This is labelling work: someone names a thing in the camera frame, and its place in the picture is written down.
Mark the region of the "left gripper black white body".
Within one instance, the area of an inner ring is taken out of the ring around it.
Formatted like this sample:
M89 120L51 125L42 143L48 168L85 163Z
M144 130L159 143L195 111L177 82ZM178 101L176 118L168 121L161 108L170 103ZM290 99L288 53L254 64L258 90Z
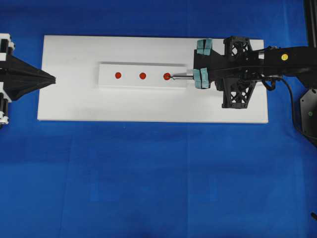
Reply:
M0 34L0 62L5 63L8 55L12 55L15 44L8 33ZM3 79L0 78L0 128L9 123L8 105L12 100L4 90Z

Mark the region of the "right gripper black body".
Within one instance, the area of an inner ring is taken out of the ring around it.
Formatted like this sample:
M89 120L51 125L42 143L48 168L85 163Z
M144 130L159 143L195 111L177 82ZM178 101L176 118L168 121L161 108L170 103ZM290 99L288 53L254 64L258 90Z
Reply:
M263 49L253 50L249 38L231 36L223 40L224 55L211 52L210 81L223 93L222 108L246 109L263 72Z

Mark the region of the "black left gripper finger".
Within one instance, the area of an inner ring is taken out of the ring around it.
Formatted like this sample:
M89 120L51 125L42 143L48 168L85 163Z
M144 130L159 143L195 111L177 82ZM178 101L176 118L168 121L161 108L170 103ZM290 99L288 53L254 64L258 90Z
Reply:
M7 81L0 87L0 92L3 93L4 97L10 102L17 101L22 96L42 89L44 87L55 84L55 80L51 81Z
M32 65L11 55L5 55L5 60L0 61L0 67L13 73L21 73L22 75L36 76L55 81L56 78L41 69L35 68Z

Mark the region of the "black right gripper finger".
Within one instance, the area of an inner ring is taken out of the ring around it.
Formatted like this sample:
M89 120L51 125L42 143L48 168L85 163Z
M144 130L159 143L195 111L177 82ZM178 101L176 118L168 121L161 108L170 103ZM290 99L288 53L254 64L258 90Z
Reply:
M217 90L224 89L223 74L220 71L207 68L193 69L195 88L209 89L214 82Z
M212 49L212 43L212 39L197 41L194 50L194 69L216 70L225 66L225 57Z

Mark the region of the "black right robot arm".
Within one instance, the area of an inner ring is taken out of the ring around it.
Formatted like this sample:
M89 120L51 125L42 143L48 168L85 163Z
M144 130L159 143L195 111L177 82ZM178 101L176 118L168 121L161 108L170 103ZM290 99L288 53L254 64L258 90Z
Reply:
M267 47L254 50L247 37L224 39L224 54L212 49L212 39L197 41L194 51L195 88L214 83L223 93L225 109L247 108L258 82L268 91L284 76L296 77L305 88L317 87L317 50L312 47Z

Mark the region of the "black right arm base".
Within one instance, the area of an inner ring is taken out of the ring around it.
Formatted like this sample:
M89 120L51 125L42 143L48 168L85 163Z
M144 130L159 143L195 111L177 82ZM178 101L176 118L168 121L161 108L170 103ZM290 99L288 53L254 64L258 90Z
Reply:
M301 127L305 137L317 146L317 90L310 89L299 100Z

